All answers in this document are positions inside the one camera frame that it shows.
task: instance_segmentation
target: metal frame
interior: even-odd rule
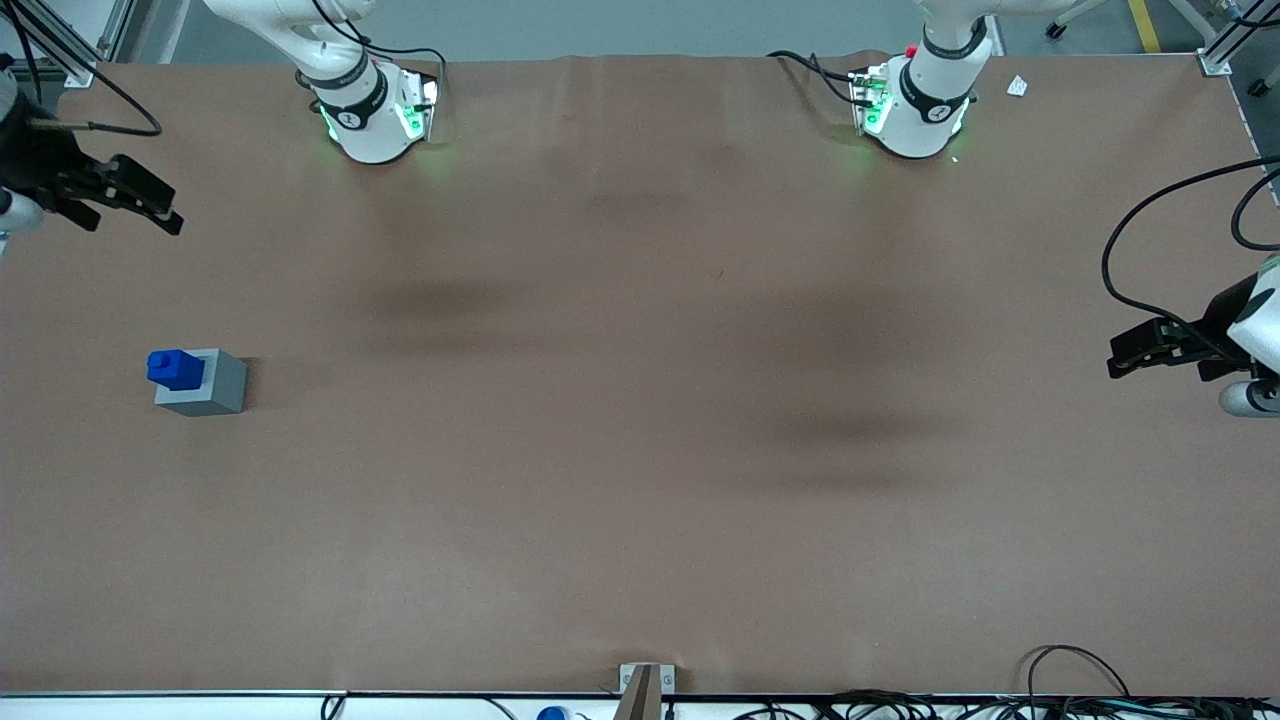
[[[1057,37],[1057,35],[1053,35],[1055,29],[1061,33],[1068,23],[1107,1],[1084,0],[1084,3],[1057,15],[1053,18],[1053,24],[1050,26],[1050,37]],[[1235,22],[1228,22],[1221,29],[1217,29],[1188,0],[1169,0],[1169,4],[1204,38],[1204,47],[1196,51],[1204,76],[1231,74],[1231,58],[1258,28],[1247,28]],[[1242,18],[1267,20],[1276,17],[1277,13],[1280,13],[1280,0],[1253,0],[1249,8],[1242,13]]]
[[[63,83],[64,87],[88,87],[93,81],[93,76],[86,65],[92,65],[102,60],[97,50],[77,35],[44,0],[22,0],[22,5],[37,17],[41,26],[36,27],[33,22],[23,22],[27,35],[31,36],[33,42],[40,45],[50,61],[67,73],[67,82]],[[24,17],[18,18],[19,22],[26,19]]]

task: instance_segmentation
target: wire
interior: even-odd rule
[[[836,94],[836,97],[840,97],[841,100],[844,100],[845,102],[849,102],[850,105],[856,105],[859,108],[870,108],[872,106],[872,104],[869,101],[867,101],[867,100],[858,100],[858,99],[850,97],[850,96],[845,95],[844,92],[841,92],[840,88],[836,87],[836,85],[833,82],[831,82],[831,81],[832,79],[838,79],[838,81],[849,82],[849,76],[842,76],[840,73],[833,73],[833,72],[823,68],[822,63],[818,61],[818,54],[817,53],[812,53],[809,55],[808,60],[804,59],[804,58],[801,58],[800,55],[790,51],[790,50],[776,50],[773,53],[769,53],[768,56],[769,58],[780,58],[780,59],[785,59],[785,60],[795,60],[796,63],[800,63],[809,72],[817,73],[818,77],[822,78],[822,82],[827,83],[827,87],[831,88],[831,91]]]
[[[325,696],[324,701],[320,702],[320,720],[335,720],[342,712],[343,705],[347,705],[347,696]]]
[[[82,68],[84,68],[86,70],[88,70],[88,73],[91,76],[93,76],[96,79],[101,81],[102,85],[105,85],[106,87],[111,88],[111,91],[115,92],[120,97],[120,100],[124,100],[125,102],[128,102],[134,110],[138,111],[140,115],[143,117],[143,119],[147,120],[147,123],[151,124],[150,128],[143,129],[143,128],[131,128],[131,127],[123,127],[123,126],[114,126],[114,124],[109,124],[109,123],[99,123],[99,122],[93,122],[93,120],[88,120],[88,122],[83,122],[83,123],[55,120],[55,122],[51,122],[51,123],[50,122],[45,122],[45,123],[32,122],[33,127],[59,127],[59,128],[73,129],[73,131],[76,131],[76,129],[91,129],[91,131],[100,131],[100,132],[114,132],[116,135],[132,135],[132,136],[138,136],[138,137],[156,137],[157,135],[160,135],[163,132],[163,128],[160,127],[160,122],[156,120],[155,115],[152,115],[146,108],[143,108],[141,102],[138,102],[137,100],[134,100],[132,95],[129,95],[128,92],[125,92],[124,90],[122,90],[120,86],[118,86],[114,82],[111,82],[111,78],[109,78],[105,74],[102,74],[97,68],[93,67],[92,63],[86,63],[86,61],[81,60],[79,55],[77,55],[70,47],[67,47],[67,44],[63,42],[61,38],[59,38],[56,35],[54,35],[52,32],[50,32],[49,28],[45,27],[44,23],[40,20],[40,18],[35,17],[35,14],[31,10],[28,10],[20,1],[14,1],[14,0],[4,0],[4,1],[5,1],[6,6],[12,8],[12,6],[15,5],[18,8],[18,10],[22,12],[22,14],[27,15],[27,19],[31,20],[31,23],[36,27],[36,29],[40,29],[45,35],[45,37],[47,37],[50,41],[52,41],[54,45],[58,45],[63,50],[63,53],[65,53],[67,55],[74,58],[76,61]]]
[[[40,86],[40,68],[36,67],[36,58],[31,51],[31,37],[27,36],[27,26],[22,24],[18,12],[13,9],[13,0],[4,0],[5,14],[13,22],[13,29],[18,33],[18,42],[22,44],[22,56],[27,60],[27,72],[31,73],[31,82],[36,86],[36,102],[45,104],[45,90]]]
[[[859,108],[872,106],[872,102],[869,100],[856,100],[854,97],[847,97],[842,92],[840,92],[840,88],[836,87],[836,83],[831,82],[831,78],[827,77],[827,70],[823,69],[822,63],[818,61],[817,53],[809,55],[809,61],[813,63],[813,67],[818,69],[818,77],[822,78],[822,82],[827,83],[827,87],[829,87],[831,91],[836,94],[836,97],[840,97],[845,102],[849,102],[850,105],[856,105]]]
[[[1274,20],[1262,20],[1262,22],[1247,20],[1244,18],[1236,18],[1236,19],[1234,19],[1231,22],[1235,23],[1235,24],[1238,24],[1238,26],[1240,26],[1240,27],[1247,27],[1247,28],[1252,28],[1252,29],[1266,29],[1268,27],[1280,27],[1280,18],[1276,18]]]
[[[1235,238],[1235,242],[1238,242],[1240,247],[1245,247],[1248,250],[1261,250],[1262,252],[1275,252],[1280,250],[1280,245],[1258,245],[1257,242],[1251,242],[1240,232],[1240,218],[1244,215],[1244,209],[1249,206],[1249,202],[1253,201],[1253,197],[1257,196],[1263,187],[1271,184],[1271,181],[1276,178],[1280,178],[1280,169],[1271,170],[1263,176],[1262,179],[1253,183],[1253,187],[1245,191],[1244,197],[1235,204],[1235,211],[1231,213],[1231,237]]]
[[[346,24],[347,24],[347,27],[351,28],[351,32],[356,33],[355,37],[352,37],[352,36],[347,35],[347,32],[344,29],[342,29],[342,27],[338,26],[338,23],[335,23],[333,20],[333,18],[329,17],[328,13],[324,12],[324,8],[320,6],[320,0],[311,0],[311,5],[315,6],[316,12],[320,13],[320,17],[324,18],[324,22],[328,23],[329,27],[333,28],[334,32],[337,32],[338,35],[340,35],[340,36],[346,37],[347,40],[355,42],[356,45],[360,45],[361,47],[364,47],[366,50],[376,50],[379,53],[390,53],[392,55],[412,55],[413,53],[430,53],[431,55],[435,55],[436,58],[440,59],[440,72],[442,73],[444,72],[444,65],[448,64],[448,61],[444,59],[444,55],[442,55],[440,51],[436,50],[435,47],[406,47],[406,49],[396,49],[396,47],[381,47],[379,45],[374,45],[372,42],[369,41],[367,37],[365,37],[365,35],[362,35],[358,29],[356,29],[356,26],[351,20],[344,20]]]
[[[1051,644],[1046,646],[1044,650],[1042,650],[1039,655],[1037,655],[1036,659],[1032,660],[1032,664],[1027,667],[1027,705],[1029,705],[1032,708],[1032,720],[1036,720],[1036,666],[1039,665],[1042,660],[1044,660],[1050,655],[1053,655],[1060,650],[1066,652],[1074,652],[1075,655],[1083,655],[1084,657],[1093,660],[1098,665],[1102,665],[1103,667],[1106,667],[1107,673],[1110,673],[1111,676],[1115,678],[1115,682],[1120,687],[1120,692],[1124,693],[1124,697],[1133,697],[1133,693],[1129,692],[1129,685],[1124,682],[1124,678],[1121,678],[1120,673],[1116,673],[1116,669],[1112,667],[1110,664],[1107,664],[1106,660],[1102,660],[1097,655],[1079,646]]]
[[[1128,305],[1130,307],[1135,307],[1138,310],[1143,310],[1143,311],[1147,311],[1147,313],[1152,313],[1155,315],[1160,315],[1161,318],[1165,318],[1166,320],[1169,320],[1169,322],[1179,325],[1180,328],[1183,328],[1189,336],[1192,336],[1196,340],[1198,340],[1199,342],[1202,342],[1206,347],[1208,347],[1213,352],[1221,355],[1222,357],[1230,357],[1231,356],[1230,352],[1228,352],[1226,350],[1224,350],[1219,343],[1216,343],[1212,340],[1210,340],[1204,333],[1199,332],[1194,325],[1192,325],[1189,322],[1184,320],[1183,318],[1180,318],[1180,316],[1175,315],[1174,313],[1171,313],[1169,310],[1165,310],[1164,307],[1160,307],[1157,305],[1152,305],[1149,302],[1142,302],[1139,300],[1134,300],[1134,299],[1132,299],[1132,297],[1121,293],[1119,290],[1116,290],[1115,283],[1111,281],[1111,251],[1115,250],[1115,245],[1116,245],[1116,241],[1120,240],[1120,234],[1129,225],[1129,223],[1138,215],[1138,213],[1142,213],[1143,209],[1146,209],[1152,202],[1160,200],[1161,197],[1164,197],[1164,196],[1166,196],[1166,195],[1169,195],[1171,192],[1179,191],[1179,190],[1181,190],[1184,187],[1193,186],[1193,184],[1196,184],[1198,182],[1204,182],[1207,179],[1213,179],[1213,178],[1222,177],[1222,176],[1226,176],[1226,174],[1230,174],[1230,173],[1235,173],[1235,172],[1239,172],[1239,170],[1245,170],[1248,168],[1257,168],[1260,165],[1270,165],[1272,163],[1280,163],[1280,155],[1268,155],[1266,158],[1258,158],[1257,160],[1248,160],[1248,161],[1244,161],[1244,163],[1236,163],[1234,165],[1226,165],[1226,167],[1222,167],[1222,168],[1208,170],[1208,172],[1201,173],[1198,176],[1193,176],[1193,177],[1189,177],[1187,179],[1178,181],[1178,182],[1175,182],[1172,184],[1165,186],[1165,187],[1157,190],[1156,192],[1148,195],[1147,197],[1144,197],[1142,200],[1142,202],[1138,202],[1137,205],[1134,205],[1133,209],[1129,210],[1129,213],[1126,213],[1125,217],[1120,220],[1120,223],[1116,224],[1115,229],[1111,231],[1111,237],[1107,238],[1107,245],[1102,250],[1102,284],[1106,286],[1107,293],[1110,293],[1111,297],[1116,299],[1117,301],[1120,301],[1120,302],[1123,302],[1123,304],[1125,304],[1125,305]]]
[[[795,60],[796,63],[800,63],[801,65],[809,68],[810,72],[814,72],[814,73],[822,72],[823,74],[826,74],[831,79],[842,79],[845,82],[849,81],[849,76],[842,76],[840,73],[833,73],[831,70],[819,70],[817,67],[814,67],[813,64],[809,63],[808,58],[804,58],[804,56],[801,56],[801,55],[799,55],[796,53],[792,53],[790,50],[774,50],[773,53],[769,53],[768,55],[765,55],[765,58],[785,58],[787,60]]]
[[[493,700],[492,697],[486,697],[486,698],[484,698],[484,701],[488,702],[489,705],[497,707],[498,710],[500,710],[502,714],[507,716],[507,720],[517,720],[516,714],[512,712],[512,711],[509,711],[509,710],[507,710],[506,705],[503,705],[503,703]]]
[[[795,710],[787,710],[786,707],[780,707],[780,706],[776,706],[776,705],[772,705],[772,703],[765,705],[760,710],[753,710],[750,712],[744,712],[744,714],[739,715],[737,717],[735,717],[733,720],[751,720],[753,717],[755,717],[758,715],[762,715],[764,712],[768,712],[771,719],[777,717],[778,715],[781,715],[783,717],[791,717],[791,720],[809,720],[808,717],[805,717],[804,715],[800,715]]]

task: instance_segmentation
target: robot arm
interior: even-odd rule
[[[1140,368],[1196,363],[1203,382],[1249,373],[1252,379],[1222,388],[1219,405],[1238,418],[1280,419],[1277,292],[1280,254],[1210,301],[1204,316],[1192,323],[1201,337],[1165,318],[1152,318],[1111,338],[1107,369],[1112,378],[1123,378]]]
[[[430,133],[435,78],[376,60],[329,22],[366,17],[376,0],[205,0],[209,9],[270,42],[320,99],[329,137],[352,159],[387,163]]]
[[[924,38],[914,55],[897,55],[851,78],[854,123],[887,150],[928,158],[960,132],[978,73],[991,58],[986,15],[1056,14],[1074,0],[914,0]]]

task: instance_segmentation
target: gray cube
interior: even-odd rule
[[[205,361],[205,374],[196,389],[169,389],[156,386],[156,405],[187,415],[233,415],[244,407],[244,379],[248,368],[243,360],[209,347],[186,350]]]

